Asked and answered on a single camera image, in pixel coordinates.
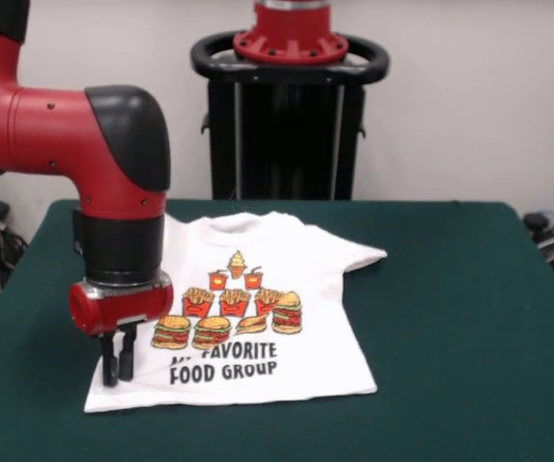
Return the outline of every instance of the white t-shirt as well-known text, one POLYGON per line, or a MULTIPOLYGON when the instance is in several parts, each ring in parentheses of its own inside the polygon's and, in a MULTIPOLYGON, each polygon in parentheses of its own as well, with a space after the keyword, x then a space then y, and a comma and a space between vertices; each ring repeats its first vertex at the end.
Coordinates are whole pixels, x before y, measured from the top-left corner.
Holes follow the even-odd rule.
POLYGON ((346 271, 386 256, 284 214, 167 217, 172 310, 138 327, 133 381, 104 387, 100 360, 85 411, 375 393, 341 297, 346 271))

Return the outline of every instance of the table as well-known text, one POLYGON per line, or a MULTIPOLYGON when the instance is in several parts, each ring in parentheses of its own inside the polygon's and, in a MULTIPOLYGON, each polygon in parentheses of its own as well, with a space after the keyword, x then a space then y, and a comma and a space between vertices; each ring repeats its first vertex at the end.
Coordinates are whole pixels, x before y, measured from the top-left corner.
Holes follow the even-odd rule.
POLYGON ((67 308, 73 207, 50 208, 0 299, 0 461, 554 460, 554 274, 509 207, 170 201, 181 220, 278 210, 385 248, 344 292, 379 392, 99 415, 99 346, 67 308))

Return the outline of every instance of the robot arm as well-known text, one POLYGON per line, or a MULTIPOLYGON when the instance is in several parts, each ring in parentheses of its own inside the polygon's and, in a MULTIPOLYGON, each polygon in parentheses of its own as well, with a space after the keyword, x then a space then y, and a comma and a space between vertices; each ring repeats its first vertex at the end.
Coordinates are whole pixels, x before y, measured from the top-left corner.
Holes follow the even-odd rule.
POLYGON ((100 337, 104 383, 116 383, 115 330, 126 332, 118 375, 133 375, 136 324, 166 314, 160 270, 170 155, 157 101, 136 87, 85 91, 20 87, 16 69, 29 0, 0 0, 0 174, 61 175, 78 190, 75 248, 87 278, 72 286, 79 328, 100 337))

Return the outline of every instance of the t-shirt sleeve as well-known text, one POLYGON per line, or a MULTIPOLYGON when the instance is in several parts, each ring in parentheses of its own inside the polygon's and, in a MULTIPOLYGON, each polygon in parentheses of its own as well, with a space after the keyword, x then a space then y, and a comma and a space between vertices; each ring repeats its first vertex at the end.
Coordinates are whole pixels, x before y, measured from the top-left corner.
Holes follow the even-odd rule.
POLYGON ((340 238, 317 226, 308 226, 310 245, 322 265, 339 267, 343 272, 359 270, 388 256, 388 253, 369 245, 340 238))

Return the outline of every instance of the t-shirt collar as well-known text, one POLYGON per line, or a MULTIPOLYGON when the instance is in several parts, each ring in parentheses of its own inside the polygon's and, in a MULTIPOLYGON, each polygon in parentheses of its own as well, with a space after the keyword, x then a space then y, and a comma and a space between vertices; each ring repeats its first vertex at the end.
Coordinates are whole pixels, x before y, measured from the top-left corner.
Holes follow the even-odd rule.
POLYGON ((277 212, 266 215, 243 212, 228 217, 203 217, 189 224, 189 234, 209 244, 253 244, 270 239, 279 232, 283 224, 280 222, 280 217, 288 216, 277 212))

